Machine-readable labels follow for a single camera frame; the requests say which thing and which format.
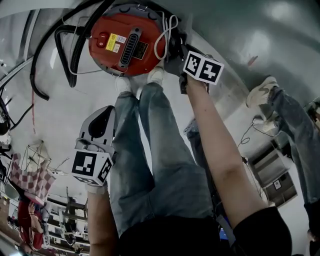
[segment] red power button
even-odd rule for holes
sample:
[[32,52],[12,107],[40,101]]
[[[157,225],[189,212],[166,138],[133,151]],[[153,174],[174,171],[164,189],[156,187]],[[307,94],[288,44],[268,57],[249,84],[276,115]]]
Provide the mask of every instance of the red power button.
[[109,35],[106,32],[102,32],[98,36],[98,41],[96,42],[96,46],[100,48],[106,47]]

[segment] white sneaker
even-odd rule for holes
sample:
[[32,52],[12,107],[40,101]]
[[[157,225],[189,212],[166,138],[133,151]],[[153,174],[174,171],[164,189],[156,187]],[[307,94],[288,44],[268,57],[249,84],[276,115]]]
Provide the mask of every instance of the white sneaker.
[[119,94],[121,94],[123,92],[132,93],[131,83],[130,83],[129,78],[127,78],[127,77],[117,77],[115,80],[115,87],[116,87],[116,90]]
[[279,87],[277,80],[273,76],[268,76],[262,84],[254,88],[246,98],[245,104],[248,108],[267,104],[270,90]]
[[149,72],[147,83],[157,83],[158,85],[162,86],[164,74],[164,69],[162,67],[156,66],[153,70]]

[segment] blue jeans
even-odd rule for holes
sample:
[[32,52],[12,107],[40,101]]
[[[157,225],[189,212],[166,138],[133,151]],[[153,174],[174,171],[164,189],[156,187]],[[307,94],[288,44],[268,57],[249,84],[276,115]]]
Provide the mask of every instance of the blue jeans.
[[[119,236],[133,225],[156,217],[212,217],[206,172],[196,165],[180,136],[163,88],[147,84],[140,100],[123,92],[115,112],[112,146],[117,154],[110,172],[110,203]],[[152,173],[138,115],[150,146]]]
[[288,135],[305,204],[320,200],[320,134],[300,104],[278,87],[269,105],[279,115],[279,128]]
[[216,216],[219,216],[219,215],[225,216],[226,213],[225,213],[221,198],[219,196],[218,190],[216,188],[216,185],[214,183],[214,180],[212,178],[212,175],[211,175],[211,172],[210,172],[210,169],[208,166],[208,162],[207,162],[205,152],[204,152],[204,149],[202,146],[200,133],[199,133],[198,129],[194,129],[194,130],[189,131],[186,134],[186,136],[190,142],[191,149],[192,149],[196,164],[205,170],[208,188],[210,191],[211,200],[212,200],[212,204],[214,207],[214,213]]

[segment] checkered cloth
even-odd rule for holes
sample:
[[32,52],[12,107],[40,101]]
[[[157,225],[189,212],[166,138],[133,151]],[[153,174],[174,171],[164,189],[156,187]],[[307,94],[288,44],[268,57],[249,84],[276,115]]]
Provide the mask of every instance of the checkered cloth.
[[23,171],[19,167],[21,155],[16,153],[12,156],[11,181],[23,190],[36,195],[44,202],[47,200],[49,190],[56,178],[47,171],[48,161],[43,161],[36,171]]

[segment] paper label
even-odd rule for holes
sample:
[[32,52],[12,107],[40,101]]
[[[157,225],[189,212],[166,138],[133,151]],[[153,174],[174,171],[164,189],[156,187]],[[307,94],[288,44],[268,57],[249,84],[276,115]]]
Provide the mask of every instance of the paper label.
[[133,58],[137,58],[139,60],[142,60],[144,58],[144,56],[145,56],[147,48],[148,48],[148,44],[147,43],[139,41],[136,44],[136,47],[135,47],[135,50],[133,52],[132,57]]
[[105,49],[108,51],[113,51],[115,44],[116,44],[116,40],[117,40],[117,34],[110,34],[108,43],[106,44]]
[[117,53],[117,52],[119,52],[119,49],[120,49],[120,44],[118,44],[118,43],[116,43],[115,45],[114,45],[114,48],[113,48],[113,52],[114,53]]
[[124,44],[126,42],[126,40],[127,40],[127,38],[124,36],[121,36],[121,35],[117,35],[117,37],[116,37],[116,41],[119,43],[122,43],[122,44]]
[[274,183],[273,183],[274,187],[276,190],[280,189],[282,186],[281,186],[281,183],[279,180],[276,180]]

